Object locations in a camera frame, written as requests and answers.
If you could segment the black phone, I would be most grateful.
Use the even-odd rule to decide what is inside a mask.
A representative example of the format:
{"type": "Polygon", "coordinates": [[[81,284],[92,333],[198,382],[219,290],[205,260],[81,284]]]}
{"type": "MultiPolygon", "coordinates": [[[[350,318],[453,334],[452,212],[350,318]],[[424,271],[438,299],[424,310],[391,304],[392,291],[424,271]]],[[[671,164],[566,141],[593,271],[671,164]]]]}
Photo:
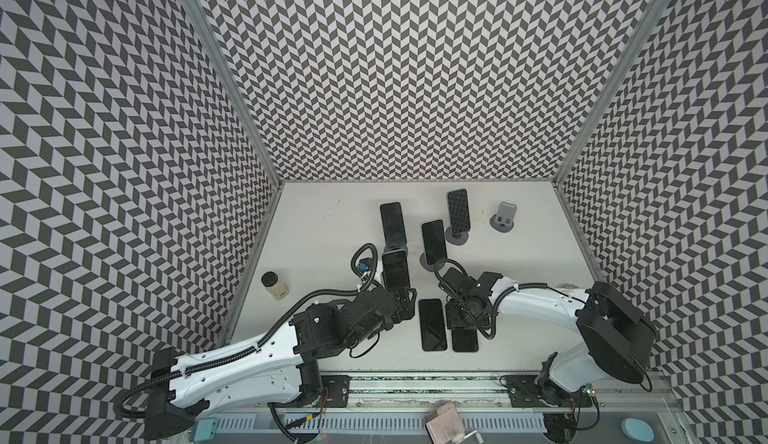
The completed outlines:
{"type": "Polygon", "coordinates": [[[410,273],[408,253],[405,249],[391,250],[382,256],[383,281],[385,288],[390,291],[409,289],[410,273]]]}
{"type": "Polygon", "coordinates": [[[451,331],[452,349],[456,353],[476,353],[479,350],[476,329],[457,328],[451,331]]]}
{"type": "Polygon", "coordinates": [[[466,189],[447,193],[450,230],[453,235],[468,233],[471,230],[469,200],[466,189]]]}
{"type": "Polygon", "coordinates": [[[444,223],[442,220],[433,220],[421,225],[424,253],[429,264],[447,258],[446,241],[444,238],[444,223]]]}
{"type": "Polygon", "coordinates": [[[399,202],[381,204],[379,207],[385,247],[396,249],[407,245],[407,235],[399,202]]]}
{"type": "Polygon", "coordinates": [[[418,302],[421,346],[424,352],[447,350],[446,324],[440,299],[422,299],[418,302]]]}

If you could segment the grey round phone stand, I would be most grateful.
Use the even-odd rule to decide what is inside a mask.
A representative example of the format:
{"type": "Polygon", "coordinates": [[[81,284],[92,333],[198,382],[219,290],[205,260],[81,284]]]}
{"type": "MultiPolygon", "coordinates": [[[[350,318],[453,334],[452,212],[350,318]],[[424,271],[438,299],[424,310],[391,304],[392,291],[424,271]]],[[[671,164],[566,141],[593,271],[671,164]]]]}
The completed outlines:
{"type": "Polygon", "coordinates": [[[491,227],[500,233],[508,233],[514,228],[514,219],[517,206],[508,202],[501,202],[496,213],[490,219],[491,227]]]}

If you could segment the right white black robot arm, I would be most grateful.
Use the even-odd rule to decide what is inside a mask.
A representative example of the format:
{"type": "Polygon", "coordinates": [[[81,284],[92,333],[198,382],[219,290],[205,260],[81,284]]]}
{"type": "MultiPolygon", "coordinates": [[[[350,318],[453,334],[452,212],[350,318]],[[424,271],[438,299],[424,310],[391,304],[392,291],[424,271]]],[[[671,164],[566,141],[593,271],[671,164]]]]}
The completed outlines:
{"type": "Polygon", "coordinates": [[[574,347],[550,354],[525,384],[518,376],[503,383],[509,390],[531,395],[540,406],[577,404],[587,386],[608,378],[639,386],[650,381],[647,368],[656,328],[647,314],[609,283],[566,289],[520,283],[493,272],[475,279],[447,258],[437,261],[433,275],[448,297],[454,323],[486,340],[496,338],[501,315],[548,322],[579,335],[574,347]]]}

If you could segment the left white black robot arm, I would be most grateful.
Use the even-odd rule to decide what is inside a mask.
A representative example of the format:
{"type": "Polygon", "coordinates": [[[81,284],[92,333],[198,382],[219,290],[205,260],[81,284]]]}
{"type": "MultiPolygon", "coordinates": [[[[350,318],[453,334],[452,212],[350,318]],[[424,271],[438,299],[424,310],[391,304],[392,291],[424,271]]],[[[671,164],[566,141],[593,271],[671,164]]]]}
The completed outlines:
{"type": "Polygon", "coordinates": [[[266,405],[275,413],[318,402],[329,393],[319,360],[378,339],[415,315],[416,290],[378,281],[381,262],[366,243],[350,262],[355,288],[311,291],[265,333],[213,351],[158,352],[149,378],[115,398],[115,416],[142,422],[143,438],[162,440],[229,408],[266,405]]]}

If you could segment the grey stand under middle phone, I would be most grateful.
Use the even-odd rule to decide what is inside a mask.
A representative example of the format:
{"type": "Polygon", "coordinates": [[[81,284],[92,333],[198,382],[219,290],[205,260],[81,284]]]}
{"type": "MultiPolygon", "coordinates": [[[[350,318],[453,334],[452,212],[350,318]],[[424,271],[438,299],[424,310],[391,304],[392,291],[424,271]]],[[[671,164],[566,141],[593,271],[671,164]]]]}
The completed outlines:
{"type": "Polygon", "coordinates": [[[425,253],[422,253],[419,256],[419,264],[428,273],[433,273],[435,271],[440,271],[445,266],[444,262],[440,262],[440,263],[437,263],[437,264],[429,264],[427,262],[427,255],[425,253]]]}

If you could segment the grey stand under phone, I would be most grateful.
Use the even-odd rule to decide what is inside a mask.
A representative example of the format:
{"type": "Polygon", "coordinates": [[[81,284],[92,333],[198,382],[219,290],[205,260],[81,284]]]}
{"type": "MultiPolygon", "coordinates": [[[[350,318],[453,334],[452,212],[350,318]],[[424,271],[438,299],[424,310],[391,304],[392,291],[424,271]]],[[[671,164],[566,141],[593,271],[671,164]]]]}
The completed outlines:
{"type": "Polygon", "coordinates": [[[467,243],[469,239],[469,233],[468,232],[454,233],[452,228],[448,228],[445,231],[444,238],[446,242],[451,245],[463,246],[467,243]]]}
{"type": "Polygon", "coordinates": [[[419,264],[428,273],[433,273],[435,271],[440,271],[445,266],[444,262],[440,262],[440,263],[437,263],[437,264],[429,264],[427,262],[427,255],[425,253],[422,253],[419,256],[419,264]]]}

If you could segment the grey stand under back phone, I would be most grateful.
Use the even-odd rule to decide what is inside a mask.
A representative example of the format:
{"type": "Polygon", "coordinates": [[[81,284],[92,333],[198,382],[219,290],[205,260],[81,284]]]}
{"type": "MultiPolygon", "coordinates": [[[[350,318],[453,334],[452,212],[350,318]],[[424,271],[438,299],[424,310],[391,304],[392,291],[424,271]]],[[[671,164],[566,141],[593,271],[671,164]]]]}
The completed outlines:
{"type": "Polygon", "coordinates": [[[451,245],[463,246],[467,243],[469,239],[469,233],[468,232],[454,233],[452,228],[448,228],[445,231],[444,238],[446,242],[451,245]]]}

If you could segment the pink box at front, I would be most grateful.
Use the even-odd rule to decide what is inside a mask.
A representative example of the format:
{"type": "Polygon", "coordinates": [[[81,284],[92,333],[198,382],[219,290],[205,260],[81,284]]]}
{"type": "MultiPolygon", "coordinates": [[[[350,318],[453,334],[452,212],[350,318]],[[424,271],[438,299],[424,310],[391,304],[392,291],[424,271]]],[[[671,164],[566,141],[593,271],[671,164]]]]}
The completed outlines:
{"type": "Polygon", "coordinates": [[[441,404],[425,418],[425,428],[433,444],[461,444],[468,443],[471,439],[478,443],[484,442],[478,430],[466,429],[456,404],[451,401],[441,404]]]}

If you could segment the small jar with black lid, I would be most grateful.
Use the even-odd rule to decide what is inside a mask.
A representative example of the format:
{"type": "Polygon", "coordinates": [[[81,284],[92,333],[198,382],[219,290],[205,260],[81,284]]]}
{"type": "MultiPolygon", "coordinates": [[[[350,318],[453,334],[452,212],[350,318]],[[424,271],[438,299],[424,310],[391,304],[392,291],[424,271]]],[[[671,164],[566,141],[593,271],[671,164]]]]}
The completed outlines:
{"type": "Polygon", "coordinates": [[[280,280],[277,273],[265,272],[261,276],[261,283],[265,290],[277,301],[282,300],[288,294],[287,286],[280,280]]]}

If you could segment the teal round object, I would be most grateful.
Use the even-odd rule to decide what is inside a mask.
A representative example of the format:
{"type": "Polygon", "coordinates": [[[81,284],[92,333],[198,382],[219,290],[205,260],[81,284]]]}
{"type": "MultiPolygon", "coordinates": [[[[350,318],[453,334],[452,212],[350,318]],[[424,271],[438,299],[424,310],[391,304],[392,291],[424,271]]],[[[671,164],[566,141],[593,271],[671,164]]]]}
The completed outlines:
{"type": "Polygon", "coordinates": [[[651,425],[638,418],[626,418],[621,422],[621,431],[623,435],[636,442],[652,443],[655,441],[655,431],[651,425]]]}

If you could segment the teal square object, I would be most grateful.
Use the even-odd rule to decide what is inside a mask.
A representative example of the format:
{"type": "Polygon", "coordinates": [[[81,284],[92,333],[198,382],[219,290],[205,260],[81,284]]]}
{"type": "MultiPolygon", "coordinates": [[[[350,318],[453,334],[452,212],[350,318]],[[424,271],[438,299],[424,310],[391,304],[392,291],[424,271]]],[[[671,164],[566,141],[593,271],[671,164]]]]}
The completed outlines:
{"type": "Polygon", "coordinates": [[[218,428],[218,418],[211,417],[197,421],[189,431],[188,441],[190,443],[203,443],[212,441],[216,436],[218,428]]]}

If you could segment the aluminium front rail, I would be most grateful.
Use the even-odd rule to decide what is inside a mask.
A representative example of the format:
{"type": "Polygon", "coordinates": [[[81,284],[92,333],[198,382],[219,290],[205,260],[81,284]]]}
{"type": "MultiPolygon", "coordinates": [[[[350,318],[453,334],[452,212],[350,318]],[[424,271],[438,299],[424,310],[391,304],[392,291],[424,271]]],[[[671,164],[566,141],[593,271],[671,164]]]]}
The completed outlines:
{"type": "MultiPolygon", "coordinates": [[[[405,411],[428,409],[452,401],[464,410],[491,412],[507,409],[539,409],[543,412],[565,412],[568,408],[513,408],[499,378],[509,374],[533,372],[466,371],[466,372],[389,372],[341,371],[323,375],[345,374],[352,378],[346,408],[361,411],[405,411]]],[[[650,372],[641,385],[613,378],[584,386],[594,406],[608,411],[639,410],[641,412],[680,412],[682,405],[671,386],[658,372],[650,372]]]]}

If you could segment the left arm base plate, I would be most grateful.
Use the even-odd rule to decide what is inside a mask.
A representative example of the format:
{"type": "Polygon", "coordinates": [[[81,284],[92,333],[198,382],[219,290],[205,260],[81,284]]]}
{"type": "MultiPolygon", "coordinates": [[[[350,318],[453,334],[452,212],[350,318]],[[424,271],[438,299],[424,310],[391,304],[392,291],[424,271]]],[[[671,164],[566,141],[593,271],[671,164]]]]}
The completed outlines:
{"type": "Polygon", "coordinates": [[[302,385],[299,403],[302,407],[320,407],[325,403],[326,408],[346,408],[348,405],[352,378],[345,374],[321,375],[311,378],[310,382],[302,385]]]}

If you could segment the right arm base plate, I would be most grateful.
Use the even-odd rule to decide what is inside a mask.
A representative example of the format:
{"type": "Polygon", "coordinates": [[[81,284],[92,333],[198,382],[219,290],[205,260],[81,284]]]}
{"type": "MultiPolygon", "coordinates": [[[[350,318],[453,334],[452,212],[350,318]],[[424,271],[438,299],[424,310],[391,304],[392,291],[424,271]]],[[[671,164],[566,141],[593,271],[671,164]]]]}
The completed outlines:
{"type": "Polygon", "coordinates": [[[509,374],[499,378],[513,408],[590,408],[594,402],[585,391],[569,393],[549,382],[536,383],[532,374],[509,374]]]}

